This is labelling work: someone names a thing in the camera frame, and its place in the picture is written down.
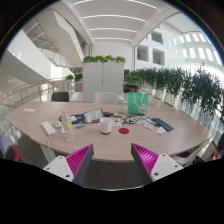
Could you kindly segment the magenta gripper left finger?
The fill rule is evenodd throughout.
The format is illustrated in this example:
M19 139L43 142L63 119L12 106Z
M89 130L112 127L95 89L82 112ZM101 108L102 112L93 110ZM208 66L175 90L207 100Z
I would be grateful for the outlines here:
M44 167L56 176L82 186L84 177L94 155L93 145L87 145L68 156L58 156Z

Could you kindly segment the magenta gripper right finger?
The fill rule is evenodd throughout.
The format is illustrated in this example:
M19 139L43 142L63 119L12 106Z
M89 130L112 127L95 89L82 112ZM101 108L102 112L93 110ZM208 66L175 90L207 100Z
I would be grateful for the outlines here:
M166 153L156 154L135 143L131 144L131 154L144 185L182 169L182 166Z

